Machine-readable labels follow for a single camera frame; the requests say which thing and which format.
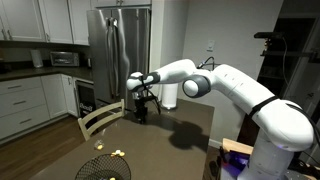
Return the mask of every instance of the table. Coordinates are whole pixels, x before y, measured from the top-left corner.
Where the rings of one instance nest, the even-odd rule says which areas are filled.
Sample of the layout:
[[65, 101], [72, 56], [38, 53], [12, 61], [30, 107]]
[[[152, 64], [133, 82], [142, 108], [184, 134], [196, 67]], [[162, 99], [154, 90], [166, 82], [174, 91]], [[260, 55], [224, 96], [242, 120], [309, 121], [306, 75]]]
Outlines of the table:
[[[230, 139], [224, 138], [222, 140], [222, 148], [226, 153], [228, 153], [230, 150], [242, 152], [245, 154], [252, 154], [253, 147], [248, 146]], [[295, 176], [296, 172], [288, 170], [289, 173], [292, 174], [292, 176]], [[220, 171], [220, 179], [221, 180], [235, 180], [236, 175], [240, 173], [239, 170], [237, 170], [235, 167], [232, 167], [229, 164], [221, 165], [221, 171]], [[304, 177], [300, 177], [299, 179], [310, 179], [310, 180], [316, 180], [316, 178], [304, 175]]]
[[[117, 149], [126, 153], [133, 180], [202, 179], [213, 108], [182, 100], [178, 106], [149, 113], [146, 125], [121, 118], [31, 179], [74, 179], [91, 158]], [[105, 144], [101, 151], [94, 150], [97, 140]]]

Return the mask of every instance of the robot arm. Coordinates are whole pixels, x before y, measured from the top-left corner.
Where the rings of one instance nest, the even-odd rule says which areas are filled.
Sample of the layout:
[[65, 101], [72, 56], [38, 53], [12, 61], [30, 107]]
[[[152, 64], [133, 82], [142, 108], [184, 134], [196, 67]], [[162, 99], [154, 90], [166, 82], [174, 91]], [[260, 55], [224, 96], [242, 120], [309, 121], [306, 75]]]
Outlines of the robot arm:
[[190, 98], [197, 98], [217, 90], [250, 114], [268, 138], [286, 151], [301, 151], [311, 146], [313, 128], [308, 119], [275, 98], [267, 88], [241, 71], [220, 65], [213, 71], [197, 69], [191, 60], [180, 60], [146, 75], [133, 73], [127, 87], [139, 99], [137, 93], [152, 84], [170, 84], [183, 81], [183, 91]]

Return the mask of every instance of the refrigerator door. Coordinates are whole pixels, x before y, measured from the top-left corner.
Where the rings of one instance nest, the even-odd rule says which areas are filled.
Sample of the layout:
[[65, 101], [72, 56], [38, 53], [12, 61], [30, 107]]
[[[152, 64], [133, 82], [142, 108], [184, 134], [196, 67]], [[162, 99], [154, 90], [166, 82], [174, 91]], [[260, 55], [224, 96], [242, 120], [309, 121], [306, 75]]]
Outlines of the refrigerator door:
[[116, 91], [118, 98], [125, 100], [125, 107], [134, 110], [132, 93], [127, 90], [127, 78], [133, 72], [148, 72], [149, 67], [149, 36], [150, 10], [148, 9], [113, 9], [112, 18], [114, 38], [118, 47], [113, 58], [116, 76]]
[[95, 98], [112, 103], [115, 78], [109, 60], [110, 18], [111, 10], [87, 11]]

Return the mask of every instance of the wooden chair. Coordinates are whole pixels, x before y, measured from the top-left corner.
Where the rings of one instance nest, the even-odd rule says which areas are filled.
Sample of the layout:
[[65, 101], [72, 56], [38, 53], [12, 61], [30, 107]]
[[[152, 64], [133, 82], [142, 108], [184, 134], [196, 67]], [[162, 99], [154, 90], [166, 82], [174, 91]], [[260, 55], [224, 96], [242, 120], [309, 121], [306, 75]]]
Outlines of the wooden chair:
[[[112, 109], [116, 109], [116, 108], [121, 108], [121, 111], [120, 112], [117, 112], [117, 113], [113, 113], [101, 120], [99, 120], [98, 122], [96, 122], [95, 124], [93, 124], [91, 127], [89, 127], [88, 129], [86, 128], [86, 124], [91, 121], [93, 118], [105, 113], [105, 112], [108, 112]], [[114, 104], [110, 104], [108, 106], [105, 106], [105, 107], [102, 107], [102, 108], [99, 108], [93, 112], [91, 112], [90, 114], [86, 115], [84, 118], [79, 118], [78, 119], [78, 123], [79, 123], [79, 126], [81, 128], [81, 131], [82, 131], [82, 134], [84, 136], [84, 139], [86, 141], [88, 141], [90, 139], [90, 136], [91, 134], [96, 130], [98, 129], [99, 127], [101, 127], [102, 125], [112, 121], [112, 120], [115, 120], [117, 118], [120, 118], [120, 117], [123, 117], [124, 116], [124, 100], [121, 99], [121, 102], [118, 102], [118, 103], [114, 103]]]

